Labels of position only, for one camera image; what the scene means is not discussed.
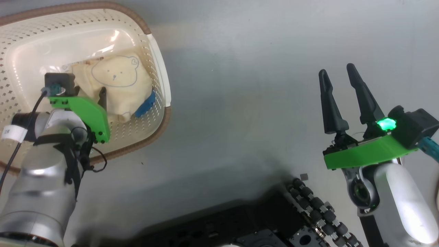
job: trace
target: brown basket rim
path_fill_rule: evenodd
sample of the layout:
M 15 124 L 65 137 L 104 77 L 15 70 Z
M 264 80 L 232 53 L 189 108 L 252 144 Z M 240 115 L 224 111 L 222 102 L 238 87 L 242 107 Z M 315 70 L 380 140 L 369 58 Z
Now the brown basket rim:
M 122 12 L 128 15 L 130 18 L 132 18 L 139 25 L 139 27 L 142 29 L 142 31 L 145 34 L 151 34 L 151 30 L 149 29 L 148 25 L 138 14 L 136 14 L 134 11 L 120 4 L 116 4 L 112 2 L 73 3 L 73 4 L 62 4 L 62 5 L 55 5 L 50 7 L 37 8 L 13 15 L 0 17 L 0 26 L 4 26 L 7 24 L 11 24 L 14 22 L 19 22 L 35 17 L 45 16 L 45 15 L 53 15 L 53 14 L 59 14 L 59 13 L 65 13 L 71 11 L 89 10 L 89 9 L 111 9 L 111 10 Z M 160 123 L 159 127 L 152 135 L 143 139 L 142 141 L 106 153 L 105 157 L 107 158 L 107 160 L 111 160 L 151 144 L 152 142 L 157 140 L 163 134 L 163 132 L 165 132 L 165 129 L 168 126 L 170 116 L 171 116 L 171 107 L 170 106 L 165 107 L 162 122 Z M 90 164 L 97 164 L 103 161 L 104 159 L 101 156 L 96 156 L 90 159 Z M 5 167 L 6 164 L 0 161 L 0 170 L 4 171 Z M 18 167 L 10 167 L 8 173 L 16 176 L 20 173 L 20 171 L 21 169 Z

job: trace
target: gray table surface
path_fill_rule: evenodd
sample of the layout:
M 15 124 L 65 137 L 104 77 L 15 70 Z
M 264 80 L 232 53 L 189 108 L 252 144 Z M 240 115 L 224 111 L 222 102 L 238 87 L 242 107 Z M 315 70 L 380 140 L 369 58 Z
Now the gray table surface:
M 70 2 L 0 0 L 0 16 Z M 365 126 L 349 62 L 385 113 L 403 105 L 438 117 L 438 1 L 119 2 L 157 39 L 171 83 L 171 122 L 155 143 L 85 175 L 67 246 L 126 239 L 174 217 L 254 199 L 302 173 L 367 246 L 342 173 L 325 169 L 321 152 L 333 136 L 323 131 L 317 73 L 328 71 L 351 134 Z M 420 152 L 404 163 L 437 215 L 439 166 Z

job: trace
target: laundry basket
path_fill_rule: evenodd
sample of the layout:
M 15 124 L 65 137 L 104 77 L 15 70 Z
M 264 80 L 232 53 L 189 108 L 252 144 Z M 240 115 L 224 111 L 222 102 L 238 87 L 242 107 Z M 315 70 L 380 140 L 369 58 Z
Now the laundry basket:
M 115 3 L 65 4 L 0 18 L 0 129 L 14 114 L 30 112 L 44 86 L 44 74 L 62 73 L 72 63 L 135 51 L 153 82 L 155 103 L 141 118 L 110 123 L 109 143 L 96 144 L 112 159 L 155 141 L 171 113 L 171 92 L 165 64 L 146 23 L 133 11 Z M 43 100 L 40 112 L 51 111 Z M 8 162 L 16 142 L 0 142 L 0 167 Z M 23 143 L 11 173 L 20 171 L 31 143 Z M 103 161 L 94 152 L 92 163 Z

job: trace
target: blue cable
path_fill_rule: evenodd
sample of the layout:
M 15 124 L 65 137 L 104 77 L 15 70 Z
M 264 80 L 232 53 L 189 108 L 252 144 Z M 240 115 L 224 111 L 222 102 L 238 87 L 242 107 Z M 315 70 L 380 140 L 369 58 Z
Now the blue cable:
M 431 138 L 424 137 L 417 147 L 439 163 L 439 145 Z

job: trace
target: green bracket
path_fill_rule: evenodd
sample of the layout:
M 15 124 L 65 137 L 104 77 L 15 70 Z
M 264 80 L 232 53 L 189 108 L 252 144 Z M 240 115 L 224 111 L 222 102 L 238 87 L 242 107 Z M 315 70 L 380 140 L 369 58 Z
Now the green bracket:
M 360 146 L 324 156 L 328 169 L 362 167 L 402 157 L 417 149 L 407 150 L 392 135 Z
M 110 140 L 107 112 L 96 102 L 86 97 L 49 97 L 53 108 L 70 109 L 95 133 L 96 140 Z

